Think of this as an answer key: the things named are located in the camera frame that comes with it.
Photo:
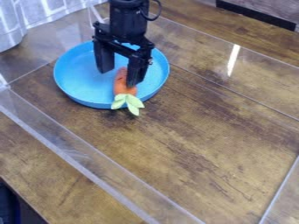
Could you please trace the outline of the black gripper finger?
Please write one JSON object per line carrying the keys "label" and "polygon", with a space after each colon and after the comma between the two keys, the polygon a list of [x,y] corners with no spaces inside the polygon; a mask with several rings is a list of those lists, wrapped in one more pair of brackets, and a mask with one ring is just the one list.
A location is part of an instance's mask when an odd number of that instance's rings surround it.
{"label": "black gripper finger", "polygon": [[145,80],[153,57],[135,52],[129,58],[126,85],[131,88]]}
{"label": "black gripper finger", "polygon": [[98,40],[94,40],[94,53],[98,70],[105,74],[115,68],[115,53]]}

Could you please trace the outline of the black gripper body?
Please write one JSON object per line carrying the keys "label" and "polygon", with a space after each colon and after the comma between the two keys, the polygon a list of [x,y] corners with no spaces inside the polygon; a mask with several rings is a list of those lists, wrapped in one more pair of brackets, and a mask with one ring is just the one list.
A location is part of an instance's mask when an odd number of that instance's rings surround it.
{"label": "black gripper body", "polygon": [[98,40],[114,53],[130,58],[135,52],[151,56],[155,44],[147,39],[150,0],[110,0],[110,23],[94,23]]}

